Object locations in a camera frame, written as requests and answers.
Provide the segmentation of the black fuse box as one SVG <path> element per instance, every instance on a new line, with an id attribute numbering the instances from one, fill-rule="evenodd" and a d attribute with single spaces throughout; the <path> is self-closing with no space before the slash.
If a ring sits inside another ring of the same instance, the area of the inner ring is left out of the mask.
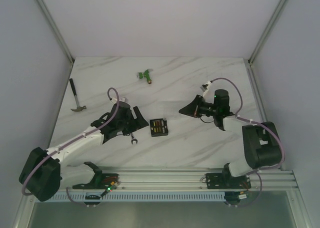
<path id="1" fill-rule="evenodd" d="M 167 136 L 169 134 L 167 120 L 152 119 L 149 121 L 151 137 Z"/>

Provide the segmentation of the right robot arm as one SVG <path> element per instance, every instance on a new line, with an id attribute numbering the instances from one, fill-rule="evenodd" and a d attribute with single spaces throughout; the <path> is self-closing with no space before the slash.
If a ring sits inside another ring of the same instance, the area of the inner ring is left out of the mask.
<path id="1" fill-rule="evenodd" d="M 199 119 L 202 116 L 213 117 L 215 126 L 220 130 L 242 137 L 242 154 L 235 161 L 224 165 L 221 176 L 223 185 L 232 188 L 239 182 L 239 177 L 278 165 L 283 153 L 272 122 L 245 122 L 230 111 L 228 91 L 218 89 L 214 94 L 213 103 L 206 102 L 203 96 L 197 95 L 178 112 Z"/>

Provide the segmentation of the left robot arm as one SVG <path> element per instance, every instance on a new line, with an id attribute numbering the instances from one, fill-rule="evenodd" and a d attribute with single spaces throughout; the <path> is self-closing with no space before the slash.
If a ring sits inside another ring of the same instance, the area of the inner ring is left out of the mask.
<path id="1" fill-rule="evenodd" d="M 93 121 L 82 133 L 55 147 L 33 149 L 19 176 L 22 193 L 34 195 L 44 202 L 58 190 L 103 189 L 103 172 L 93 162 L 72 166 L 83 153 L 98 147 L 121 134 L 123 136 L 147 127 L 149 124 L 138 107 L 118 102 L 110 112 Z"/>

